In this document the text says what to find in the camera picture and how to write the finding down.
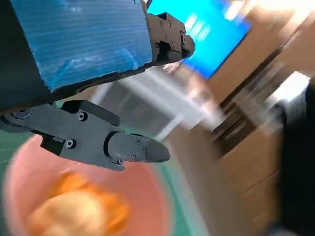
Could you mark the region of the right robot hand, black glove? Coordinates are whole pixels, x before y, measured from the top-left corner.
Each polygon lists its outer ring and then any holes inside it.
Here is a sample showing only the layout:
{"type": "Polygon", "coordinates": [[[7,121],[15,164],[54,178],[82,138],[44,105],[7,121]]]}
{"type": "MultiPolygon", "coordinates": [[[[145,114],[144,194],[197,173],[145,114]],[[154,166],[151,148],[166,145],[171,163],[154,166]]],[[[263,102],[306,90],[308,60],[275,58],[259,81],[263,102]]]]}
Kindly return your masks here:
{"type": "Polygon", "coordinates": [[[299,236],[315,234],[315,87],[285,109],[280,159],[282,225],[299,236]]]}

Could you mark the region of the bare left robot hand, blue tape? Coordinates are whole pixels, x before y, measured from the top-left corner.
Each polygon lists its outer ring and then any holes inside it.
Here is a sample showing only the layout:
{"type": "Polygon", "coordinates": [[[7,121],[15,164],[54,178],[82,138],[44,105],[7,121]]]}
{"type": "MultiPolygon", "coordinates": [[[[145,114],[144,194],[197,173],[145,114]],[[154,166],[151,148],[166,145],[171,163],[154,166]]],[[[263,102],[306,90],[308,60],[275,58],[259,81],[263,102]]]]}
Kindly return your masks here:
{"type": "Polygon", "coordinates": [[[185,25],[142,0],[3,0],[0,3],[0,128],[40,135],[41,147],[77,162],[170,159],[162,143],[126,133],[114,113],[70,97],[193,55],[185,25]]]}

